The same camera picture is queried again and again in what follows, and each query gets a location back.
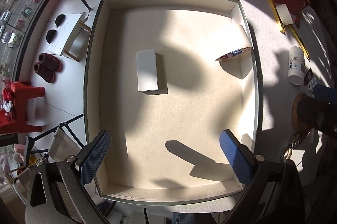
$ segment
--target tape roll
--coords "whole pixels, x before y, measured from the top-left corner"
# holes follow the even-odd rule
[[[276,6],[276,10],[277,10],[277,13],[283,25],[294,23],[286,4],[281,4],[281,5]]]
[[[215,30],[207,37],[211,59],[222,61],[252,49],[241,24],[230,24]]]

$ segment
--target yellow ruler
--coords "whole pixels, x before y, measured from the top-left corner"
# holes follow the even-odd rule
[[[278,15],[278,12],[276,10],[276,6],[275,6],[274,2],[272,0],[268,0],[268,2],[270,4],[270,7],[272,8],[273,13],[274,13],[278,29],[280,30],[281,33],[285,33],[284,25],[283,25],[283,23],[280,19],[280,16]]]
[[[293,27],[292,24],[288,25],[290,31],[293,33],[295,39],[297,40],[297,42],[299,43],[300,47],[302,48],[304,55],[307,57],[307,59],[310,61],[310,56],[309,56],[309,52],[307,50],[307,48],[305,47],[302,39],[300,38],[300,36],[298,35],[298,33],[296,32],[295,28]]]

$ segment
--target white table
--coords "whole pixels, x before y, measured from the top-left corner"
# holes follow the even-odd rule
[[[69,50],[81,29],[91,31],[91,28],[82,22],[81,16],[81,14],[65,14],[64,20],[60,26],[56,28],[55,36],[48,46],[49,51],[59,56],[65,54],[75,61],[79,61],[75,56],[69,53]]]
[[[300,92],[309,94],[306,86],[295,86],[287,80],[289,49],[299,45],[290,31],[287,31],[286,35],[278,31],[267,0],[240,1],[251,27],[253,41],[257,45],[255,54],[260,71],[259,88],[263,91],[260,98],[263,118],[259,121],[254,153],[262,154],[267,160],[279,162],[282,148],[294,133],[291,122],[293,101]],[[331,86],[330,62],[324,33],[318,17],[310,7],[303,11],[299,35],[311,56],[310,63],[306,60],[306,68],[312,68],[320,84]],[[325,136],[314,132],[294,150],[292,160],[300,172],[302,185],[315,179],[325,141]],[[151,208],[183,213],[221,212],[232,209],[239,196],[240,194],[237,194],[197,204]]]

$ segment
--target wooden table leg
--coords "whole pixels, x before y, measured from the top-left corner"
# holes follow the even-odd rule
[[[73,60],[80,62],[80,60],[75,57],[73,54],[69,53],[68,51],[63,51],[67,56],[69,56],[70,58],[72,58]]]
[[[88,25],[84,24],[82,21],[79,21],[79,24],[81,28],[88,30],[89,32],[91,31],[91,28]]]

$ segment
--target small white box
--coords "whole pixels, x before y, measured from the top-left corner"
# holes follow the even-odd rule
[[[158,90],[156,52],[154,50],[138,51],[136,59],[138,91]]]

